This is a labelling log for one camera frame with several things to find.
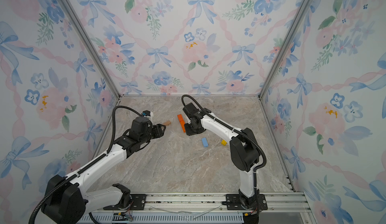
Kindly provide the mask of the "orange short block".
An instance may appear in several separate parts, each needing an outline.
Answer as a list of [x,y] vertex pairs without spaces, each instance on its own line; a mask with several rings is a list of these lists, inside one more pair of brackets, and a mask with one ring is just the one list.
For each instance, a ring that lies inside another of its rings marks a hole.
[[185,121],[184,121],[182,114],[178,114],[178,120],[181,124],[183,124],[183,125],[185,124]]

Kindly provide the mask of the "orange long block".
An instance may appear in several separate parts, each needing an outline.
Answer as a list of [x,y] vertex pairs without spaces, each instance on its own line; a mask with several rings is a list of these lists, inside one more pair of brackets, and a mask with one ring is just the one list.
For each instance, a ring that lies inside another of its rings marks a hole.
[[181,123],[181,127],[182,127],[182,131],[185,133],[186,130],[185,130],[185,124]]

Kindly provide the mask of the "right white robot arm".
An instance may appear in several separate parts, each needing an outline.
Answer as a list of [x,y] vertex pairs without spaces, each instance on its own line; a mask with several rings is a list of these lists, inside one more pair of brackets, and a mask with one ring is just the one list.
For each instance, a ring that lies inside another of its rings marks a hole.
[[195,114],[183,114],[183,116],[188,121],[185,124],[188,136],[211,131],[229,144],[232,163],[239,169],[240,174],[240,205],[246,210],[257,209],[259,190],[256,175],[257,170],[266,163],[266,158],[253,132],[248,128],[234,127],[215,115],[205,114],[201,110]]

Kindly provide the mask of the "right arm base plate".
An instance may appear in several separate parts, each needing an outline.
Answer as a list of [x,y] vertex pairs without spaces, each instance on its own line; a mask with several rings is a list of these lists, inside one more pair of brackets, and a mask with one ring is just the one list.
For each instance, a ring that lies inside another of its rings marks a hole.
[[226,200],[222,205],[227,207],[228,211],[266,211],[267,202],[263,194],[255,194],[253,197],[245,197],[243,194],[227,194]]

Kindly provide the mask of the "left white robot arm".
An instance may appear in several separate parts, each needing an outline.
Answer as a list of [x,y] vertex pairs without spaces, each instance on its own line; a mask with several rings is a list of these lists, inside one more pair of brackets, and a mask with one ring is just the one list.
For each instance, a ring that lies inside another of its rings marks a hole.
[[39,212],[57,224],[76,224],[84,215],[106,207],[129,209],[133,203],[131,191],[122,184],[113,184],[99,191],[88,190],[114,166],[144,149],[152,139],[163,137],[165,130],[166,126],[162,124],[145,124],[143,127],[133,125],[113,141],[111,150],[104,151],[64,177],[58,174],[52,177],[29,223],[35,222]]

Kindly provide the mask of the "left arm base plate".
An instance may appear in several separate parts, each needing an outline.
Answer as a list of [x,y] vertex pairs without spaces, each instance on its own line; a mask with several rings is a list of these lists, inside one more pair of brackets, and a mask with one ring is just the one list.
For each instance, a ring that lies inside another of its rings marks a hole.
[[117,205],[104,207],[105,211],[143,211],[146,203],[146,194],[130,194],[123,196]]

